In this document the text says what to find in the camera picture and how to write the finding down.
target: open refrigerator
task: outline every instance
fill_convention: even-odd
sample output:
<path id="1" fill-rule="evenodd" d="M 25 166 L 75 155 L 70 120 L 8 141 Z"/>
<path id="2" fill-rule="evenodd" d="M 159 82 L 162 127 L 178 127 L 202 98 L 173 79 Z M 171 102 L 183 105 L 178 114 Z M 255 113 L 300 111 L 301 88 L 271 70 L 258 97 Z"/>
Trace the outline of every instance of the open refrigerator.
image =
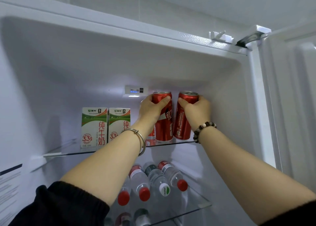
<path id="1" fill-rule="evenodd" d="M 143 98 L 123 97 L 127 85 L 170 90 L 174 104 L 198 92 L 221 132 L 316 192 L 315 32 L 312 20 L 255 26 L 237 46 L 53 0 L 0 0 L 0 184 L 18 171 L 0 225 L 93 153 L 80 148 L 82 107 L 130 108 L 135 122 Z M 148 205 L 152 225 L 254 225 L 192 137 L 152 145 L 136 163 L 160 160 L 189 189 L 167 208 Z"/>

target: black sweater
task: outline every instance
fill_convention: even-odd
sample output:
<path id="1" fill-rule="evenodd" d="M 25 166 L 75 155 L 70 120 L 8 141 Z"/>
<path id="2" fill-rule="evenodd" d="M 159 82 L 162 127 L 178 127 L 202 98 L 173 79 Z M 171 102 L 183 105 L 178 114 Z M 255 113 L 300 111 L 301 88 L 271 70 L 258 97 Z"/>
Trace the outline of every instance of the black sweater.
<path id="1" fill-rule="evenodd" d="M 316 201 L 313 201 L 290 210 L 263 226 L 316 225 L 313 216 L 315 209 Z M 109 210 L 106 203 L 84 190 L 65 182 L 55 182 L 48 189 L 44 185 L 38 187 L 34 202 L 22 209 L 10 226 L 103 226 Z"/>

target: milk carton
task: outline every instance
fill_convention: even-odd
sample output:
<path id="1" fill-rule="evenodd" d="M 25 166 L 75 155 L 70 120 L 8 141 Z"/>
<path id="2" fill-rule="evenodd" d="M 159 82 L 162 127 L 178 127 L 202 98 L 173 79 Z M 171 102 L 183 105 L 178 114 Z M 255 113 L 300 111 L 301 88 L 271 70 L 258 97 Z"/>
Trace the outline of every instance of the milk carton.
<path id="1" fill-rule="evenodd" d="M 124 129 L 131 125 L 130 108 L 109 108 L 108 142 L 115 139 Z"/>
<path id="2" fill-rule="evenodd" d="M 81 148 L 107 143 L 107 108 L 82 108 Z"/>

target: tiled wall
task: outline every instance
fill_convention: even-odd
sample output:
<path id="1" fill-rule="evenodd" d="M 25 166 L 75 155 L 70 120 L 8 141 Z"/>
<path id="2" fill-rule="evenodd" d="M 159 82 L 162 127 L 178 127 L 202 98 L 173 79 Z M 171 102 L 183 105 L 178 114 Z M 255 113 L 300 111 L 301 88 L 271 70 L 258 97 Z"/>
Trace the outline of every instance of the tiled wall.
<path id="1" fill-rule="evenodd" d="M 235 37 L 247 26 L 196 12 L 163 0 L 57 0 L 124 18 L 208 37 L 209 31 Z"/>

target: plastic bottle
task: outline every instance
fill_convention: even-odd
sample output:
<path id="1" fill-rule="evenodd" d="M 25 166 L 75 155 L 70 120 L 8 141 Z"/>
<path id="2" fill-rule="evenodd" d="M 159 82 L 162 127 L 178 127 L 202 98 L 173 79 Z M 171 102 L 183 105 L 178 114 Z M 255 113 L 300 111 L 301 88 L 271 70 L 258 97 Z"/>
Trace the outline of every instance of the plastic bottle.
<path id="1" fill-rule="evenodd" d="M 130 170 L 132 190 L 139 195 L 140 200 L 147 201 L 150 198 L 150 184 L 147 175 L 140 165 L 134 165 Z"/>
<path id="2" fill-rule="evenodd" d="M 104 226 L 114 226 L 113 220 L 109 217 L 106 217 L 104 220 Z"/>
<path id="3" fill-rule="evenodd" d="M 130 201 L 130 194 L 132 191 L 131 180 L 129 176 L 126 177 L 125 182 L 118 194 L 118 204 L 124 206 Z"/>
<path id="4" fill-rule="evenodd" d="M 115 221 L 115 226 L 132 226 L 131 215 L 127 212 L 120 214 Z"/>
<path id="5" fill-rule="evenodd" d="M 135 226 L 151 225 L 149 213 L 146 209 L 138 209 L 134 214 Z"/>
<path id="6" fill-rule="evenodd" d="M 146 163 L 144 169 L 145 174 L 148 176 L 151 188 L 157 190 L 162 196 L 168 196 L 170 193 L 170 186 L 162 171 L 153 163 Z"/>
<path id="7" fill-rule="evenodd" d="M 161 161 L 158 164 L 158 168 L 164 173 L 172 187 L 178 188 L 182 192 L 188 189 L 188 183 L 183 179 L 182 173 L 172 164 L 167 161 Z"/>

